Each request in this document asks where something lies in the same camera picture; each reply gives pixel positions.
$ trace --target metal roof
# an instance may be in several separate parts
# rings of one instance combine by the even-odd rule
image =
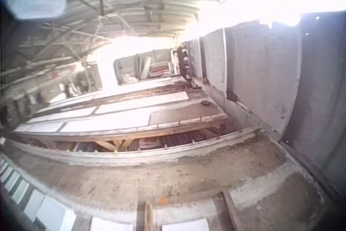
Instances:
[[[19,44],[12,54],[16,62],[6,63],[6,69],[52,58],[78,59],[121,35],[174,37],[211,1],[218,0],[68,0],[61,17]]]

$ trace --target concrete slab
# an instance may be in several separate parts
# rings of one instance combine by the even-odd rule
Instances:
[[[38,209],[40,208],[42,201],[44,199],[44,194],[41,192],[34,190],[30,196],[29,202],[25,207],[24,213],[29,217],[29,219],[33,222],[36,218],[36,214]]]
[[[98,217],[93,217],[91,221],[90,231],[133,231],[132,224],[121,224],[115,223],[103,219],[99,219]]]
[[[45,196],[36,217],[49,231],[71,231],[76,215],[73,210]]]
[[[4,170],[6,169],[7,165],[9,165],[7,162],[4,162],[3,164],[1,164],[0,174],[2,174],[4,172]]]
[[[11,189],[14,187],[14,185],[16,184],[16,182],[19,179],[19,173],[18,172],[13,172],[12,176],[10,177],[10,179],[8,180],[8,182],[5,184],[5,188],[10,192]]]
[[[27,181],[21,180],[19,186],[17,187],[16,191],[12,195],[13,200],[17,204],[19,204],[22,201],[26,191],[28,190],[28,187],[29,187],[29,184],[27,183]]]
[[[143,98],[138,98],[135,100],[128,100],[128,101],[102,105],[97,109],[96,114],[121,111],[126,109],[143,108],[150,105],[159,105],[159,104],[183,101],[188,99],[189,97],[185,91],[179,92],[179,93],[153,96],[153,97],[143,97]]]
[[[4,182],[10,176],[11,172],[12,172],[12,167],[8,166],[6,171],[1,175],[1,182]]]
[[[150,112],[143,109],[113,113],[88,120],[68,122],[60,133],[104,131],[147,126]]]
[[[162,226],[162,231],[209,231],[206,219]]]

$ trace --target wooden plank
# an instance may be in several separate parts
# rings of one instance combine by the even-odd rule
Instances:
[[[106,148],[107,150],[110,151],[116,151],[117,147],[110,144],[109,142],[106,141],[95,141],[95,143],[97,143],[99,146],[102,146],[103,148]]]
[[[207,131],[214,133],[215,135],[221,135],[221,130],[217,127],[208,127],[206,128]]]
[[[238,213],[237,213],[237,209],[234,206],[234,203],[233,203],[231,194],[229,193],[229,190],[228,189],[223,189],[222,190],[222,194],[223,194],[223,197],[225,199],[225,202],[226,202],[226,205],[227,205],[227,209],[228,209],[228,213],[229,213],[229,216],[231,218],[234,230],[235,231],[244,231],[243,224],[240,221],[240,218],[239,218]]]
[[[154,226],[152,224],[152,205],[145,204],[144,210],[144,231],[154,231]]]
[[[123,144],[120,146],[121,151],[126,151],[129,145],[132,143],[133,139],[124,140]]]

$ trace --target wooden post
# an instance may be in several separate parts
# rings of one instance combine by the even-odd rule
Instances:
[[[152,205],[145,204],[144,210],[144,231],[154,231],[154,227],[152,225]]]
[[[123,144],[120,146],[120,150],[121,151],[126,151],[127,148],[130,146],[130,144],[132,143],[133,139],[126,139],[124,140]]]
[[[109,151],[116,151],[117,147],[113,144],[106,142],[106,141],[95,141],[99,146],[102,146],[103,148],[106,148]]]
[[[229,216],[231,218],[231,221],[232,221],[232,224],[234,227],[234,231],[244,231],[243,224],[240,221],[240,218],[238,216],[237,209],[234,206],[231,194],[229,194],[229,190],[223,189],[222,194],[223,194],[223,197],[224,197],[226,205],[227,205],[228,213],[229,213]]]

